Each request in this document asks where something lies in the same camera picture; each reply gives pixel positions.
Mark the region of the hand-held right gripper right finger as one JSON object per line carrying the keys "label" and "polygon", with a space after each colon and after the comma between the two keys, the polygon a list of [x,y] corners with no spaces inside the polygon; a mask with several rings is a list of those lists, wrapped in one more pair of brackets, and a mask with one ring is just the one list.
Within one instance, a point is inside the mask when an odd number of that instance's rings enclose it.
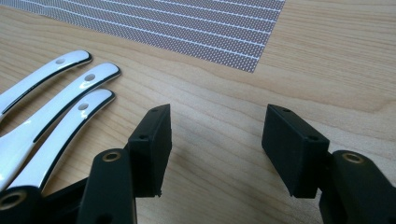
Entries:
{"label": "hand-held right gripper right finger", "polygon": [[396,188],[369,158],[329,151],[330,140],[293,111],[268,105],[262,148],[289,194],[313,199],[321,192],[324,224],[396,224]]}

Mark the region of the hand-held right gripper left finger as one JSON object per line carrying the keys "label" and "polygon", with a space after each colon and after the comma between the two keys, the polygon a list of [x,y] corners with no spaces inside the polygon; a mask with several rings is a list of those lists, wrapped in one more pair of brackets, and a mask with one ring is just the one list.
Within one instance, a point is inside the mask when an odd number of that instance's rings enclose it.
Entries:
{"label": "hand-held right gripper left finger", "polygon": [[123,148],[92,163],[77,224],[137,224],[137,198],[162,194],[172,149],[170,105],[151,108]]}

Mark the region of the grey woven striped placemat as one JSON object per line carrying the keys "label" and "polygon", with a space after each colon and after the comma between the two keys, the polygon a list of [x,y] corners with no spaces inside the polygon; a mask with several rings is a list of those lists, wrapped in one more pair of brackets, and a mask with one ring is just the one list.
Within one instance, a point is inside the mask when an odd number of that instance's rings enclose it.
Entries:
{"label": "grey woven striped placemat", "polygon": [[0,0],[0,6],[252,73],[285,2]]}

